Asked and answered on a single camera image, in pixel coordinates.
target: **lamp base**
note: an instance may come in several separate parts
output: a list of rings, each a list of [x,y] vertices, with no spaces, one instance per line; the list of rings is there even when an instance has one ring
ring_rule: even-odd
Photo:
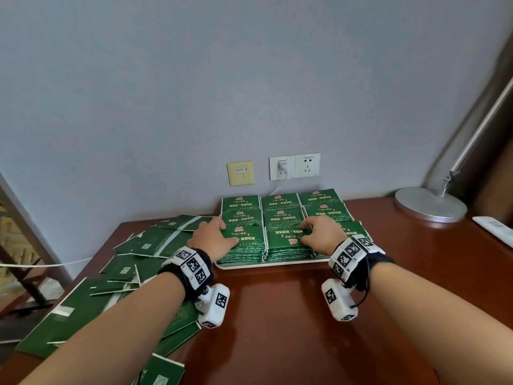
[[[438,223],[458,222],[467,213],[467,206],[456,197],[438,197],[421,187],[399,189],[395,192],[395,204],[419,219]]]

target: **barcode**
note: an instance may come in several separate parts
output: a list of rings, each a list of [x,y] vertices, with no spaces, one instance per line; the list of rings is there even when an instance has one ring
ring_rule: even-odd
[[[167,381],[169,379],[167,377],[161,376],[160,374],[157,376],[155,381],[153,382],[153,385],[166,385]]]
[[[496,222],[494,220],[490,220],[490,224],[494,227],[504,227],[504,225],[501,222]]]

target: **wooden desk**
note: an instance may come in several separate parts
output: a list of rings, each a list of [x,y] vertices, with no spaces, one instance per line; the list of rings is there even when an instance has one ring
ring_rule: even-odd
[[[435,224],[392,198],[348,201],[375,242],[403,266],[513,328],[513,251],[471,220]],[[155,221],[121,224],[75,280],[97,273],[112,247]],[[331,317],[321,284],[327,264],[215,270],[231,291],[221,327],[202,330],[171,355],[185,364],[181,384],[426,384],[432,367],[372,295],[352,322]],[[1,384],[16,384],[40,359],[13,354]]]

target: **right hand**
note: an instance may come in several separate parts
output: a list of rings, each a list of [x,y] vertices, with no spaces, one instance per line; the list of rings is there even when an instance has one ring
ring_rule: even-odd
[[[325,214],[320,216],[311,216],[301,223],[301,228],[305,229],[312,226],[313,232],[301,238],[301,243],[313,248],[315,252],[324,255],[331,255],[337,246],[347,239],[344,230],[337,222]]]

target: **gray wall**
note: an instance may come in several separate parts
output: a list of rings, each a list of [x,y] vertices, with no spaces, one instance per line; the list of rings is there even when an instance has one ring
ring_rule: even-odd
[[[0,172],[61,261],[126,220],[419,185],[493,73],[512,0],[1,0]],[[230,188],[225,164],[253,160]],[[81,266],[70,267],[75,275]]]

